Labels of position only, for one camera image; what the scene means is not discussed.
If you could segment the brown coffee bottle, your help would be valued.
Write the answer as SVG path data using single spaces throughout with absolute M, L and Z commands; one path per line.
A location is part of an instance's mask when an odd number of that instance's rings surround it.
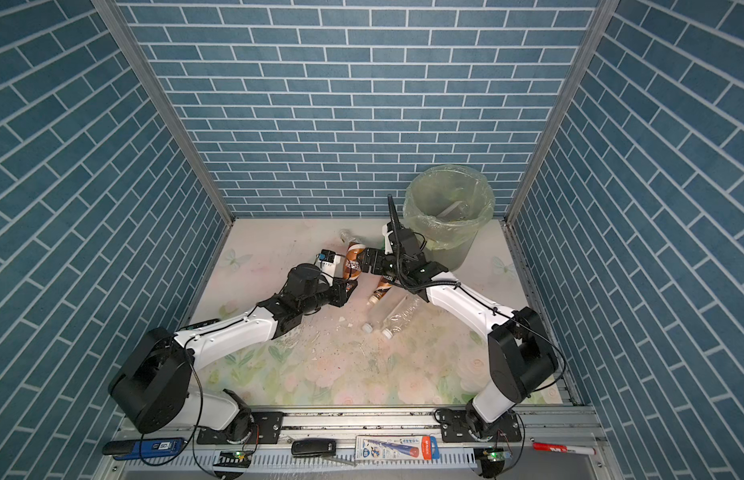
M 391 288 L 391 282 L 387 278 L 381 277 L 377 284 L 377 287 L 373 291 L 372 295 L 369 297 L 368 304 L 377 304 L 385 297 L 385 295 L 391 290 Z
M 362 269 L 358 257 L 365 249 L 366 246 L 357 240 L 349 242 L 343 266 L 343 278 L 345 280 L 357 280 L 361 275 Z

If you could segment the clear square white-label bottle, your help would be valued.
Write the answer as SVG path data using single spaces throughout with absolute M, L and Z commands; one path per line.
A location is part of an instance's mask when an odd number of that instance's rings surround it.
M 342 229 L 340 232 L 340 239 L 346 245 L 352 245 L 359 242 L 357 237 L 348 229 Z

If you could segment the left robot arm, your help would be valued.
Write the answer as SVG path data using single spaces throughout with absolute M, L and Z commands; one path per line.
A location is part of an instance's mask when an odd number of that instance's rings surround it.
M 308 263 L 292 268 L 282 289 L 247 313 L 170 332 L 148 331 L 111 381 L 108 391 L 136 430 L 202 427 L 229 443 L 249 440 L 254 417 L 241 396 L 205 391 L 199 371 L 248 346 L 279 338 L 322 307 L 344 306 L 358 285 Z

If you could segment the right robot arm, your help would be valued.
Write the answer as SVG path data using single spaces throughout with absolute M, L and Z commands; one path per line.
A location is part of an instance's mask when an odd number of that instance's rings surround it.
M 389 222 L 383 238 L 381 248 L 350 239 L 347 265 L 449 312 L 486 338 L 490 380 L 466 406 L 473 430 L 495 423 L 554 375 L 557 350 L 535 310 L 515 310 L 470 288 L 426 254 L 425 239 L 409 228 Z

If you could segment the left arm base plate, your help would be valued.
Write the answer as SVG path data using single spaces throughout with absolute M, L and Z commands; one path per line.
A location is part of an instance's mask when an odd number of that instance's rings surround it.
M 281 434 L 284 413 L 279 411 L 238 414 L 222 430 L 203 427 L 197 437 L 200 445 L 276 444 Z

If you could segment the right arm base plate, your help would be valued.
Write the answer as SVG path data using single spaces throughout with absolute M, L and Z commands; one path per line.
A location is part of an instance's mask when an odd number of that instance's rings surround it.
M 522 439 L 520 424 L 511 412 L 506 412 L 490 424 L 474 412 L 464 409 L 438 408 L 433 412 L 433 417 L 446 443 L 519 442 Z

